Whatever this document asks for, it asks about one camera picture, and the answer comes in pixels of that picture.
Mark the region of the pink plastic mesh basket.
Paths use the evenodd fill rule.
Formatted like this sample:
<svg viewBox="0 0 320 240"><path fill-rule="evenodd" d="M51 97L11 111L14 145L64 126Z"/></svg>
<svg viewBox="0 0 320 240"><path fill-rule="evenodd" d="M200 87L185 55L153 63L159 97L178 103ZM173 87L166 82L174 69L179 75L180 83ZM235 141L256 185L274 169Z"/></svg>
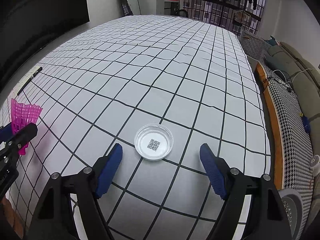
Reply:
<svg viewBox="0 0 320 240"><path fill-rule="evenodd" d="M11 131L15 135L29 123L37 123L43 108L38 105L26 105L11 99Z"/></svg>

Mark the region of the grey perforated trash basket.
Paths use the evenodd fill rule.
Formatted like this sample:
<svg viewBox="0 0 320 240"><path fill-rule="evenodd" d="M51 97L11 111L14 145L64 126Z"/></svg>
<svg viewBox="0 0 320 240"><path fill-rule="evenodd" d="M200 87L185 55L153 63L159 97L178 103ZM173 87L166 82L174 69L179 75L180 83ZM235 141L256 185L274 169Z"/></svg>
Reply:
<svg viewBox="0 0 320 240"><path fill-rule="evenodd" d="M307 189L285 188L278 190L283 203L292 239L300 239L309 215L312 192Z"/></svg>

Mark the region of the houndstooth sofa cover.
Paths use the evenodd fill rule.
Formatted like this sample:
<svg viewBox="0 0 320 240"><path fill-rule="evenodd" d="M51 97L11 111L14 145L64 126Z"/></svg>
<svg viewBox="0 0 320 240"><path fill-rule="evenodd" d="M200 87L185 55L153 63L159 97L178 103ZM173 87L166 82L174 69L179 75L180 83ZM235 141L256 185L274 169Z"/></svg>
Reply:
<svg viewBox="0 0 320 240"><path fill-rule="evenodd" d="M319 154L319 131L305 132L301 119L304 114L291 81L281 70L268 68L264 60L267 50L281 43L264 41L255 70L263 85L274 136L274 184L277 189L307 189L313 197L314 178L309 161Z"/></svg>

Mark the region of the black pen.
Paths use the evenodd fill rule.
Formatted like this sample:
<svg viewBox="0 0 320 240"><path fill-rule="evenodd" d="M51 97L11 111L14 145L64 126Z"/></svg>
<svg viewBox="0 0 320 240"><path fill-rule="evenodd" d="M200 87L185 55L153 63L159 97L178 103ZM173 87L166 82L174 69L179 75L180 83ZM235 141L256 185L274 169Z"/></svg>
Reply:
<svg viewBox="0 0 320 240"><path fill-rule="evenodd" d="M28 77L28 79L22 84L22 87L18 90L17 96L19 96L19 95L22 93L22 91L25 89L25 87L27 87L27 85L29 85L29 83L31 83L32 79L33 79L36 75L38 75L42 70L43 70L43 68L42 68L42 67L39 67L39 68L37 68L37 70L35 70L35 71L31 74L31 76Z"/></svg>

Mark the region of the white small fan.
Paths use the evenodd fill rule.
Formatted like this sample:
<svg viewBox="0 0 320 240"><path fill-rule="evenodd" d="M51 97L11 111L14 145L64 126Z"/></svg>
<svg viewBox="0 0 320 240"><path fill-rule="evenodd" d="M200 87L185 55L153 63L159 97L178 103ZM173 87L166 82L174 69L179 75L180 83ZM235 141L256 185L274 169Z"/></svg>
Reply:
<svg viewBox="0 0 320 240"><path fill-rule="evenodd" d="M309 167L314 177L319 175L320 173L320 156L319 155L316 154L310 159Z"/></svg>

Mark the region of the blue cloth on sofa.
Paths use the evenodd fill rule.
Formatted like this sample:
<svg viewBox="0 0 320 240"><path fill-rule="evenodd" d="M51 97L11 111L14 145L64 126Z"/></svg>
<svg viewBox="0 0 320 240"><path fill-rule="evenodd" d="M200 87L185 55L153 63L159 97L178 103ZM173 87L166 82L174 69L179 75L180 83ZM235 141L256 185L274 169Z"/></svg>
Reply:
<svg viewBox="0 0 320 240"><path fill-rule="evenodd" d="M309 122L308 118L303 115L301 117L301 119L303 122L303 127L304 127L305 132L309 134L311 132L311 128L310 128L310 122Z"/></svg>

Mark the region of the black television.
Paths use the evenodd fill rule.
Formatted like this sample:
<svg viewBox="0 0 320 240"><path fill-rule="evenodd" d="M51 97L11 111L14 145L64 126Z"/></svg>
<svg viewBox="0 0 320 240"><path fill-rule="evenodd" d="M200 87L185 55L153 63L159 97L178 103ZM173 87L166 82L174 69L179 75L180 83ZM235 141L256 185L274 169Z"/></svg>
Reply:
<svg viewBox="0 0 320 240"><path fill-rule="evenodd" d="M87 0L1 0L1 88L44 46L87 22Z"/></svg>

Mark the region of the clear round plastic lid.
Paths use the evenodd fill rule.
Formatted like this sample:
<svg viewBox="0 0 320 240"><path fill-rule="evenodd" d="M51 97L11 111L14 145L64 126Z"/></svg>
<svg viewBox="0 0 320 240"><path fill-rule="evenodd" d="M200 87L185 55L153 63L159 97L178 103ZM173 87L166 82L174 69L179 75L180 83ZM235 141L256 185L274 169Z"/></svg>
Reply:
<svg viewBox="0 0 320 240"><path fill-rule="evenodd" d="M171 152L174 137L171 131L163 125L147 124L137 131L134 145L142 158L149 161L159 161Z"/></svg>

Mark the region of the olive green sofa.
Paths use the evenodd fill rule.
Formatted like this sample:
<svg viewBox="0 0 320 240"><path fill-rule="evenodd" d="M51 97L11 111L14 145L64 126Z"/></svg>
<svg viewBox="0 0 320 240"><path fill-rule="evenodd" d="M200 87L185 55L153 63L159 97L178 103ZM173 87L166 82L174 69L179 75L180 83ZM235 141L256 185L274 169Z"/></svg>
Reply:
<svg viewBox="0 0 320 240"><path fill-rule="evenodd" d="M284 65L284 74L291 81L303 114L312 130L319 131L319 72L287 43L271 46L267 54Z"/></svg>

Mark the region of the dark green pillow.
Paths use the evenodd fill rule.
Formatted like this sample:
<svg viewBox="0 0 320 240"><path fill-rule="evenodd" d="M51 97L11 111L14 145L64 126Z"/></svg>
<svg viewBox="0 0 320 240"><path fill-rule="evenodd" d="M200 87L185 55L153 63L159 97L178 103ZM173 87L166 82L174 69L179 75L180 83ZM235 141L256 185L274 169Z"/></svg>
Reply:
<svg viewBox="0 0 320 240"><path fill-rule="evenodd" d="M284 70L284 65L269 54L264 54L264 60L268 68L271 70Z"/></svg>

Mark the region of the white grid tablecloth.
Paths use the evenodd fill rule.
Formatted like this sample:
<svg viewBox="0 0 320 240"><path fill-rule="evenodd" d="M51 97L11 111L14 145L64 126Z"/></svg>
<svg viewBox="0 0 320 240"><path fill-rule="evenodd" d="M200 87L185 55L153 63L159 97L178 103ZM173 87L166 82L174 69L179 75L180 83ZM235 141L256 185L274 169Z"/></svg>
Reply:
<svg viewBox="0 0 320 240"><path fill-rule="evenodd" d="M39 67L16 96L43 108L39 131L7 193L25 226L52 173L78 173L115 144L123 159L99 200L115 239L208 236L223 201L204 173L202 144L246 175L270 170L259 87L230 31L187 18L128 16L51 49ZM162 160L135 149L147 124L174 137Z"/></svg>

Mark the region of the houndstooth storage basket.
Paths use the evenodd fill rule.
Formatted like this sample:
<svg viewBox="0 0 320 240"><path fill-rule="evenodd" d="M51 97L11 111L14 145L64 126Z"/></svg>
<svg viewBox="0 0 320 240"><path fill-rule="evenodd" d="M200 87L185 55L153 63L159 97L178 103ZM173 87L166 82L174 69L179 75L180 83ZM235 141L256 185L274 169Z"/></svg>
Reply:
<svg viewBox="0 0 320 240"><path fill-rule="evenodd" d="M246 55L255 60L260 59L264 48L262 38L249 31L243 31L240 36L240 43Z"/></svg>

